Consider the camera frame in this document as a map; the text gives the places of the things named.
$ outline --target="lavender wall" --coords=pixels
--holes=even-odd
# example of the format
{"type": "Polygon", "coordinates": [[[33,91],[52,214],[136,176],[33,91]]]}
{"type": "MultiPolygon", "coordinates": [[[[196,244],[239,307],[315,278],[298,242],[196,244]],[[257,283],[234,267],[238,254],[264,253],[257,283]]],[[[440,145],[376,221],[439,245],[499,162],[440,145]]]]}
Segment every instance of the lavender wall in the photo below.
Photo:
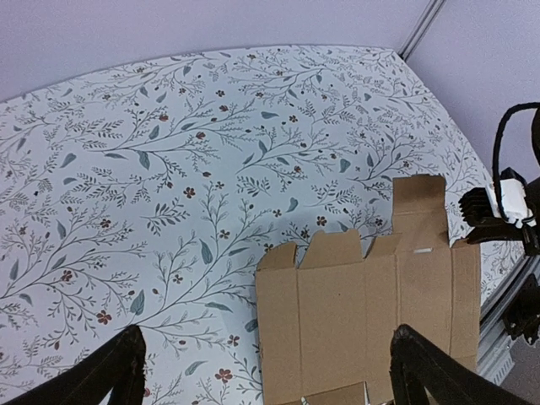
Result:
{"type": "MultiPolygon", "coordinates": [[[[449,1],[408,64],[442,102],[483,162],[491,166],[499,120],[514,104],[540,101],[537,0],[449,1]]],[[[501,168],[540,176],[531,149],[532,112],[505,132],[501,168]]]]}
{"type": "Polygon", "coordinates": [[[275,44],[398,48],[427,0],[0,1],[0,100],[96,69],[275,44]]]}

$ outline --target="patterned surface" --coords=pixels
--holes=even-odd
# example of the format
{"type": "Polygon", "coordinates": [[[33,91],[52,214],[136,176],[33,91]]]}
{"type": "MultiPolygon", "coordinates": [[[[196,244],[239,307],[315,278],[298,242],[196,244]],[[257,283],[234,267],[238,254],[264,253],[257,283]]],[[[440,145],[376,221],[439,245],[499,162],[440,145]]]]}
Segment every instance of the patterned surface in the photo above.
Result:
{"type": "MultiPolygon", "coordinates": [[[[282,46],[115,67],[0,105],[0,397],[137,323],[145,403],[261,403],[253,272],[317,230],[391,231],[391,178],[488,173],[387,49],[282,46]]],[[[483,246],[485,299],[520,254],[483,246]]]]}

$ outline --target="flattened cardboard box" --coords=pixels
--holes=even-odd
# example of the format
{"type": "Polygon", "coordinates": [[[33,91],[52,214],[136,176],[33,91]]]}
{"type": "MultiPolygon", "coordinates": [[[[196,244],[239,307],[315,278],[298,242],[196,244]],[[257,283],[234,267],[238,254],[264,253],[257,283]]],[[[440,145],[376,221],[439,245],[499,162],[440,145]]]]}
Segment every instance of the flattened cardboard box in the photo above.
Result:
{"type": "Polygon", "coordinates": [[[299,268],[296,244],[272,249],[256,272],[266,405],[363,404],[392,399],[390,342],[407,323],[476,369],[478,246],[448,242],[445,180],[394,179],[393,234],[363,257],[357,230],[313,236],[299,268]]]}

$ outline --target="flower print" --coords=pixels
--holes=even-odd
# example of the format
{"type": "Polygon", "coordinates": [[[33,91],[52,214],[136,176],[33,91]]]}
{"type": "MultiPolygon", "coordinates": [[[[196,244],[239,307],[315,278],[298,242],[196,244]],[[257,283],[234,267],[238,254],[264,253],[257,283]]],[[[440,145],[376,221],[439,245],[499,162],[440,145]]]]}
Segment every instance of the flower print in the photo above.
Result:
{"type": "Polygon", "coordinates": [[[230,370],[219,369],[219,373],[215,375],[216,380],[221,380],[224,384],[227,384],[229,380],[232,380],[233,375],[230,370]]]}
{"type": "Polygon", "coordinates": [[[72,277],[73,273],[71,273],[71,270],[64,270],[64,274],[60,277],[60,280],[68,282],[72,277]]]}
{"type": "Polygon", "coordinates": [[[193,198],[195,196],[195,190],[193,187],[186,187],[186,190],[184,190],[184,195],[187,198],[193,198]]]}
{"type": "Polygon", "coordinates": [[[229,336],[229,341],[227,342],[229,345],[232,345],[234,347],[238,346],[238,341],[240,340],[240,336],[229,336]]]}
{"type": "Polygon", "coordinates": [[[98,318],[98,323],[102,323],[104,325],[106,325],[107,323],[109,323],[109,321],[112,321],[112,316],[110,316],[109,314],[107,314],[105,312],[105,310],[101,310],[101,312],[96,315],[97,318],[98,318]]]}

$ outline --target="cardboard flap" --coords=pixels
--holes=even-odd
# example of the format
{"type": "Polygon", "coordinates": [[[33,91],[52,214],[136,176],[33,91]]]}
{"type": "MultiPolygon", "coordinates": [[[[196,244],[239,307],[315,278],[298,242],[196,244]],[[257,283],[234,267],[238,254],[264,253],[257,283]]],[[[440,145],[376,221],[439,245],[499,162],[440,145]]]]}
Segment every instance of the cardboard flap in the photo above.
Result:
{"type": "Polygon", "coordinates": [[[283,243],[270,249],[261,259],[257,271],[274,270],[277,268],[294,268],[296,259],[296,244],[283,243]]]}
{"type": "Polygon", "coordinates": [[[445,178],[413,175],[393,180],[393,213],[426,213],[445,206],[445,178]]]}
{"type": "Polygon", "coordinates": [[[364,405],[364,383],[306,397],[310,405],[364,405]]]}
{"type": "Polygon", "coordinates": [[[300,268],[330,267],[363,260],[360,233],[356,229],[332,234],[320,230],[313,235],[300,268]]]}

